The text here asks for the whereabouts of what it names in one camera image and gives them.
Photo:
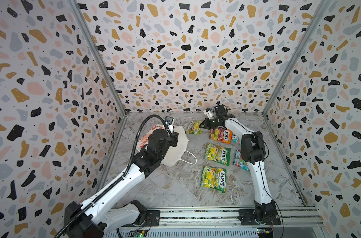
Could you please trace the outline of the small green yellow candy packet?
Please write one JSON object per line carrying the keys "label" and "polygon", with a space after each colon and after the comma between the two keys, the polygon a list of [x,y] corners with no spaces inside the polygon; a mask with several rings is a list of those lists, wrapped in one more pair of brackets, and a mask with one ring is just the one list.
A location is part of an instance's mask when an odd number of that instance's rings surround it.
{"label": "small green yellow candy packet", "polygon": [[202,133],[202,128],[199,127],[201,123],[202,121],[191,121],[188,124],[185,133],[200,135]]}

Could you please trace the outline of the white paper bag red flower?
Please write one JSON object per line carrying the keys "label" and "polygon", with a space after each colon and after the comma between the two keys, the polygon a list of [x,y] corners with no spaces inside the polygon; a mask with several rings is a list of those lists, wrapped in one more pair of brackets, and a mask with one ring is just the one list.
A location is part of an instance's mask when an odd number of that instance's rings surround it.
{"label": "white paper bag red flower", "polygon": [[[148,143],[149,136],[157,129],[164,129],[163,125],[155,125],[152,129],[150,129],[137,143],[136,149],[140,150]],[[161,164],[166,165],[168,167],[174,166],[178,161],[183,161],[189,163],[191,165],[195,165],[197,163],[197,158],[194,154],[187,151],[188,146],[188,138],[186,136],[185,130],[182,126],[174,126],[174,132],[178,133],[178,143],[176,147],[170,146],[164,160]],[[186,161],[182,159],[183,154],[186,153],[194,158],[194,162]]]}

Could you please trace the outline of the orange pink Fox's candy packet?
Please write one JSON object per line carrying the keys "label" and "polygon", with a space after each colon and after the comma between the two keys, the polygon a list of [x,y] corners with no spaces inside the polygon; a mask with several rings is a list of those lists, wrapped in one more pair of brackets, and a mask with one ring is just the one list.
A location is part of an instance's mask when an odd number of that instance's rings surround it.
{"label": "orange pink Fox's candy packet", "polygon": [[218,128],[212,129],[209,138],[214,141],[219,141],[225,144],[230,144],[232,141],[233,132],[227,129]]}

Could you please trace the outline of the green snack packet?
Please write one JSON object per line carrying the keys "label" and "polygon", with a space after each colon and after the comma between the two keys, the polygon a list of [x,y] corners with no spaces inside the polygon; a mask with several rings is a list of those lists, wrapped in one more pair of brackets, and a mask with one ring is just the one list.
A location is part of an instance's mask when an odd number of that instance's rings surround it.
{"label": "green snack packet", "polygon": [[208,187],[218,190],[222,193],[226,192],[227,170],[204,166],[201,175],[201,187]]}
{"label": "green snack packet", "polygon": [[231,149],[208,143],[204,158],[228,166],[230,163]]}

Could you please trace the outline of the teal pink Fox's candy packet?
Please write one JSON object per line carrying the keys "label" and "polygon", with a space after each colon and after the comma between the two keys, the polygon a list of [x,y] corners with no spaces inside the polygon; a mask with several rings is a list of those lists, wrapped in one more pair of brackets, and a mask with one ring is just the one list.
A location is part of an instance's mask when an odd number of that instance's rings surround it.
{"label": "teal pink Fox's candy packet", "polygon": [[241,144],[241,138],[233,133],[231,143]]}

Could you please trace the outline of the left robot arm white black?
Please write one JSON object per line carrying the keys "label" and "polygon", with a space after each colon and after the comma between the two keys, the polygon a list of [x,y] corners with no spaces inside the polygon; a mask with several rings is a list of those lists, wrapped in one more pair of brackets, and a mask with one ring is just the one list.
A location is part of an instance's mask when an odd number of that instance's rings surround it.
{"label": "left robot arm white black", "polygon": [[146,179],[164,160],[170,147],[177,147],[178,132],[169,134],[157,129],[148,137],[147,144],[133,155],[127,167],[91,198],[65,208],[64,227],[57,233],[70,238],[102,238],[125,225],[141,226],[145,222],[146,207],[134,200],[120,209],[112,207],[132,188]]}

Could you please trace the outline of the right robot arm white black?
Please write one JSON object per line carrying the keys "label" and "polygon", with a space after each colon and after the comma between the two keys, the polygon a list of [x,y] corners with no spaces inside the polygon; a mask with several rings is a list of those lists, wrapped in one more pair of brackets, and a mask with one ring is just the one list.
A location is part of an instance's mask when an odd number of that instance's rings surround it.
{"label": "right robot arm white black", "polygon": [[254,186],[254,220],[266,224],[278,216],[277,205],[271,196],[265,174],[266,145],[262,133],[253,131],[242,124],[229,109],[219,104],[203,112],[205,120],[200,124],[203,129],[225,128],[241,138],[241,157],[247,163]]}

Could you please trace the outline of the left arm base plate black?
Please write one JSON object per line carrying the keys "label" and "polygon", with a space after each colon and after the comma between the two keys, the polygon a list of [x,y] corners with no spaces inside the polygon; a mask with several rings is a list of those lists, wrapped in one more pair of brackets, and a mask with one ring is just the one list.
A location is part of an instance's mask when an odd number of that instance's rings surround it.
{"label": "left arm base plate black", "polygon": [[160,223],[160,210],[146,210],[138,215],[136,221],[132,224],[126,224],[122,228],[133,227],[158,227]]}

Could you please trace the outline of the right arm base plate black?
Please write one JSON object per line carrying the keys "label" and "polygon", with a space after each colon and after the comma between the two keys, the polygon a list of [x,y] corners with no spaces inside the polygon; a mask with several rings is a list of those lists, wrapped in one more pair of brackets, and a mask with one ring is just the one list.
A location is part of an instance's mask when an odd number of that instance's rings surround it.
{"label": "right arm base plate black", "polygon": [[240,209],[238,219],[243,226],[256,225],[281,225],[282,222],[277,212],[264,213],[259,209]]}

